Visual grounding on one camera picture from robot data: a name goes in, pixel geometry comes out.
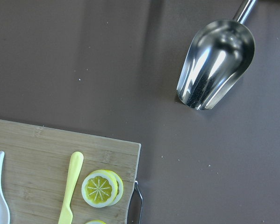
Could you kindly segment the bamboo cutting board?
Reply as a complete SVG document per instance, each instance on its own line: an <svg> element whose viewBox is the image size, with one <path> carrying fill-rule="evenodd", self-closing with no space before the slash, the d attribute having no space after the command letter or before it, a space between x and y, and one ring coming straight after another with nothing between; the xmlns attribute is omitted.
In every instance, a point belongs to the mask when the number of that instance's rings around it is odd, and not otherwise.
<svg viewBox="0 0 280 224"><path fill-rule="evenodd" d="M5 153L2 187L11 223L58 222L70 157L79 151L84 161L71 201L73 223L98 219L125 224L140 148L139 143L0 120L0 151ZM94 208L82 198L83 180L98 169L112 170L123 180L123 196L113 206Z"/></svg>

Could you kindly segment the yellow plastic knife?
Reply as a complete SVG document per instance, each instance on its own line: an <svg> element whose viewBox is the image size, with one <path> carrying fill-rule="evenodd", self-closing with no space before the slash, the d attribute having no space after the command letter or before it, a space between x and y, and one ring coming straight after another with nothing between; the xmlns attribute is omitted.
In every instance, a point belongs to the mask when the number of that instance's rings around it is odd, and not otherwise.
<svg viewBox="0 0 280 224"><path fill-rule="evenodd" d="M65 194L64 194L64 199L63 199L61 212L58 220L59 224L72 223L73 213L70 208L70 204L82 168L83 160L84 160L84 156L81 152L74 152L71 155L69 167L68 167L68 173L67 173Z"/></svg>

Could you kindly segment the lemon slice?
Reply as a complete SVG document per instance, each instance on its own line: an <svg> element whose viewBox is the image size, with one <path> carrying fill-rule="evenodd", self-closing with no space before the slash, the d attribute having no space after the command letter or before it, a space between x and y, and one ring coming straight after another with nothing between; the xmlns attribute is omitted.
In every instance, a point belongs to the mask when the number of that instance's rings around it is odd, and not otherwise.
<svg viewBox="0 0 280 224"><path fill-rule="evenodd" d="M101 220L91 220L86 222L85 224L106 224L106 223Z"/></svg>
<svg viewBox="0 0 280 224"><path fill-rule="evenodd" d="M111 171L99 169L91 172L83 181L82 197L87 204L95 208L104 208L117 204L124 192L120 176Z"/></svg>

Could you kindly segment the lower lemon slice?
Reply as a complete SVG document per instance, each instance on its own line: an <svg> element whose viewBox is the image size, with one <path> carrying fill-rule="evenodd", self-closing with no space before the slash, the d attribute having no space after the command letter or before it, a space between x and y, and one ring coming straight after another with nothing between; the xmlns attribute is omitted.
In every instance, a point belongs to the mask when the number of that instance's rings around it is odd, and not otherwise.
<svg viewBox="0 0 280 224"><path fill-rule="evenodd" d="M124 192L120 176L111 171L99 169L91 172L83 181L82 197L87 204L95 208L104 208L117 204Z"/></svg>

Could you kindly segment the steel scoop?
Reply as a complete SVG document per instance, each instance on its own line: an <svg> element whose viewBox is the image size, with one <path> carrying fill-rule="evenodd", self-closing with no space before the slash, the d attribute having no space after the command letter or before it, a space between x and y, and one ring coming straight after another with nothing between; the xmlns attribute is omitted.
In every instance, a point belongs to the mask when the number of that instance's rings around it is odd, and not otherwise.
<svg viewBox="0 0 280 224"><path fill-rule="evenodd" d="M255 39L244 23L255 4L244 0L233 19L213 21L196 33L176 88L183 104L213 109L248 69Z"/></svg>

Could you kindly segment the upper lemon slice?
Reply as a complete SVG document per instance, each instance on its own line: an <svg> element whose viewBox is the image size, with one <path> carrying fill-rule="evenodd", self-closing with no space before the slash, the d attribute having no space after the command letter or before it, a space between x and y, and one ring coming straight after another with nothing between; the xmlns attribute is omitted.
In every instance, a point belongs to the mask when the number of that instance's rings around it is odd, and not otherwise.
<svg viewBox="0 0 280 224"><path fill-rule="evenodd" d="M91 220L86 222L85 224L106 224L106 223L101 220Z"/></svg>

